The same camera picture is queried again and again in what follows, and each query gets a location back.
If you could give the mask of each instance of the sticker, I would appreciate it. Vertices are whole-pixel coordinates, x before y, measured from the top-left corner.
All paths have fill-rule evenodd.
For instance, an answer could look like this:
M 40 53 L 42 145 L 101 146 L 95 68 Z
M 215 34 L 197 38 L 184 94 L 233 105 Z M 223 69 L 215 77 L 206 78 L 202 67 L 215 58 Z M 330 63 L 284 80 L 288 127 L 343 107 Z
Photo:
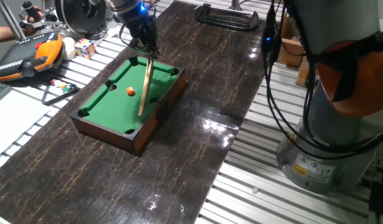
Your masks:
M 298 164 L 295 164 L 293 166 L 293 170 L 297 173 L 299 173 L 300 175 L 302 176 L 306 176 L 306 173 L 308 172 L 308 170 L 306 170 L 305 168 L 303 168 L 302 166 L 298 165 Z
M 331 180 L 335 166 L 324 165 L 298 154 L 292 169 L 310 180 L 327 184 Z

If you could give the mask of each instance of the dark marble surface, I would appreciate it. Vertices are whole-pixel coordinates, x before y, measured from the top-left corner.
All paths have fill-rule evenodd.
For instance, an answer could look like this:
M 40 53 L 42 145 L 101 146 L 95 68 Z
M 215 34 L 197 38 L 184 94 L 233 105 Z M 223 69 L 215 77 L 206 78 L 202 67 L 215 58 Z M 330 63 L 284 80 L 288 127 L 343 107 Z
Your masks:
M 141 157 L 78 134 L 68 117 L 123 51 L 0 168 L 0 216 L 11 223 L 193 223 L 262 81 L 261 26 L 196 21 L 174 2 L 159 18 L 161 62 L 187 87 Z

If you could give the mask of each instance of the pool cue stick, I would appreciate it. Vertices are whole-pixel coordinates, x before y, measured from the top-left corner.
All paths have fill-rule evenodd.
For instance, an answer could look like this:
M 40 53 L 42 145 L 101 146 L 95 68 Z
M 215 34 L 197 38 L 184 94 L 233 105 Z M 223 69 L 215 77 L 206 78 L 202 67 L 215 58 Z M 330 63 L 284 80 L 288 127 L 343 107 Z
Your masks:
M 152 83 L 152 76 L 154 71 L 153 62 L 154 62 L 153 58 L 150 56 L 147 61 L 146 73 L 144 75 L 141 105 L 139 107 L 139 114 L 138 114 L 139 117 L 142 116 L 144 106 L 146 104 L 147 95 L 149 94 L 150 84 Z

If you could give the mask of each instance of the orange controller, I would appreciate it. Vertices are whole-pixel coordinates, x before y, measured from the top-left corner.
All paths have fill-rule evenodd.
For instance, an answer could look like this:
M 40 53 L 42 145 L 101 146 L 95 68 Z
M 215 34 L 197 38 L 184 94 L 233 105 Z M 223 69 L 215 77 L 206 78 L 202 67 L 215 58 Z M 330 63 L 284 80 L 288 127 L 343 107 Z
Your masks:
M 0 60 L 0 82 L 32 77 L 62 62 L 62 36 L 49 32 L 11 46 Z

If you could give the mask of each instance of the yellow label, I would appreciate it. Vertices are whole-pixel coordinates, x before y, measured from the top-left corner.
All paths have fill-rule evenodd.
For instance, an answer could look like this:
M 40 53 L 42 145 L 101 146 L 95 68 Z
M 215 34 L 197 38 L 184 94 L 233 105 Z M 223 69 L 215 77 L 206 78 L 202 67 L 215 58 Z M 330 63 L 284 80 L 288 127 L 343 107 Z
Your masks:
M 306 176 L 306 173 L 308 172 L 305 168 L 298 164 L 295 164 L 293 169 L 295 170 L 295 172 L 299 173 L 302 176 Z

